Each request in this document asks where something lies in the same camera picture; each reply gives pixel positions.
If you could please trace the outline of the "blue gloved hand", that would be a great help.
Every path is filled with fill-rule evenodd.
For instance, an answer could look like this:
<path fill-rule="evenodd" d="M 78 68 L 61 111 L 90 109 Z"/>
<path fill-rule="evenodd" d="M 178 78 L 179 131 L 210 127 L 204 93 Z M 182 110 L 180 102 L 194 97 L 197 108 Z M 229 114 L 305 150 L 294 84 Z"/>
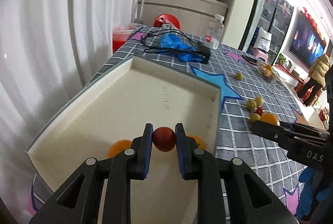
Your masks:
<path fill-rule="evenodd" d="M 300 223 L 332 223 L 332 182 L 322 188 L 324 172 L 307 167 L 299 176 L 304 184 L 296 210 Z"/>

